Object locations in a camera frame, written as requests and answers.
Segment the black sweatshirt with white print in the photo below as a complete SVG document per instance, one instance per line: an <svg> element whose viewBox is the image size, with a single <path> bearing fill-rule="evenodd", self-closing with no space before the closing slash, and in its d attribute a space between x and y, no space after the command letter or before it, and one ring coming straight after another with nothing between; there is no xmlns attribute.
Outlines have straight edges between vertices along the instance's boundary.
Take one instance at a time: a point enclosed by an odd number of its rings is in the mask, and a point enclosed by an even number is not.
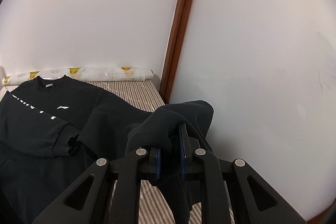
<svg viewBox="0 0 336 224"><path fill-rule="evenodd" d="M183 182L179 126L206 151L213 107L205 101L140 110L114 93L64 76L37 77L1 99L1 223L32 223L97 159L161 150L157 187L176 223L188 223L198 184Z"/></svg>

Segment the white roll with yellow print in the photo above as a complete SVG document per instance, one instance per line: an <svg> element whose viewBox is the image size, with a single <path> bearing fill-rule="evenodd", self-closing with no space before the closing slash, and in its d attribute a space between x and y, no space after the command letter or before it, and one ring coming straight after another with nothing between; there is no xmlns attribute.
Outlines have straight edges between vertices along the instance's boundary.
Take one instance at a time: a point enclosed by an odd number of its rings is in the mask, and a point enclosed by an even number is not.
<svg viewBox="0 0 336 224"><path fill-rule="evenodd" d="M82 82L118 82L118 81L146 81L151 80L154 73L151 69L137 67L75 67L33 71L3 77L3 86L20 85L33 80L37 76L46 80L57 80L68 76Z"/></svg>

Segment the brown wooden door frame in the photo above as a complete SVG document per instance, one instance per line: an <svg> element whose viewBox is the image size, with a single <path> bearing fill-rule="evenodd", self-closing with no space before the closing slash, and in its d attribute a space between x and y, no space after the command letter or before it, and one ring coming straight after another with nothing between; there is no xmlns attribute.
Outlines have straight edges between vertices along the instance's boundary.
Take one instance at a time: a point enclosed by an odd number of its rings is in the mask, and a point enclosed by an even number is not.
<svg viewBox="0 0 336 224"><path fill-rule="evenodd" d="M171 25L159 95L169 103L193 0L177 0Z"/></svg>

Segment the striped quilted mattress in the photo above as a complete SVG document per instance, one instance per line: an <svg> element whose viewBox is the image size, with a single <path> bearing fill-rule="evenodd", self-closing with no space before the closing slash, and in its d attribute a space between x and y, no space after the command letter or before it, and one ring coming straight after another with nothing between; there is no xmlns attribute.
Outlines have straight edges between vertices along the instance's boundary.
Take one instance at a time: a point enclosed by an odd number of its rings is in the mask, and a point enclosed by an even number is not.
<svg viewBox="0 0 336 224"><path fill-rule="evenodd" d="M143 111L153 112L158 107L163 105L163 100L155 90L151 80L144 82L92 82L90 86L97 86L100 89L106 90L107 93L113 93L122 98L133 107ZM87 168L88 165L84 162L82 152L70 157L60 157L62 163L58 170L52 168L48 174L51 178L57 175L62 177L57 182L62 182L63 185L56 188L54 184L48 186L50 190L54 190L52 199L56 198L56 194L60 194L70 183L74 182ZM1 223L32 223L23 209L19 211L13 210L11 204L7 201L4 195L1 195ZM175 217L169 209L163 195L155 186L150 185L150 182L143 181L140 191L140 208L139 208L139 223L174 223Z"/></svg>

